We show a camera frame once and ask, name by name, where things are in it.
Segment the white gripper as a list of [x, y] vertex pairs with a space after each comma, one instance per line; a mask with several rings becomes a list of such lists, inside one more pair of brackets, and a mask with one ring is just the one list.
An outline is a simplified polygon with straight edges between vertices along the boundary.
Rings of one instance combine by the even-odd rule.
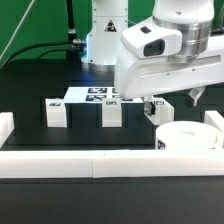
[[[209, 47], [190, 63], [169, 61], [167, 57], [138, 59], [123, 49], [115, 68], [114, 85], [123, 99], [133, 99], [193, 88], [187, 106], [195, 107], [207, 85], [224, 82], [224, 48]], [[151, 97], [144, 97], [144, 112], [154, 115]]]

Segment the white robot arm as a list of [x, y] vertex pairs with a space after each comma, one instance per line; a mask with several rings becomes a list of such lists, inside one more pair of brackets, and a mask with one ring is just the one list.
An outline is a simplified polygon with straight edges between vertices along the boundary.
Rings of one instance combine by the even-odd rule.
[[213, 36], [214, 0], [155, 0], [152, 16], [128, 25], [128, 0], [92, 0], [87, 69], [112, 72], [124, 99], [224, 82], [224, 35]]

